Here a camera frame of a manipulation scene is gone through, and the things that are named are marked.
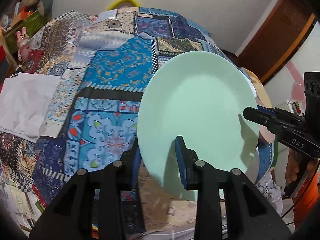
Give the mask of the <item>right hand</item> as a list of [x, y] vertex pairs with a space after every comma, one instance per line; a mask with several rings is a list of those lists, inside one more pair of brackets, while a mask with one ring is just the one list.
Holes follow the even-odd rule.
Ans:
[[[299, 172], [299, 164], [297, 157], [299, 155], [300, 153], [296, 153], [293, 149], [289, 149], [289, 155], [285, 171], [285, 180], [288, 184], [291, 184], [293, 181], [296, 181], [297, 179], [297, 173]], [[308, 163], [308, 179], [310, 179], [313, 176], [313, 173], [317, 170], [318, 162], [319, 159], [316, 159]]]

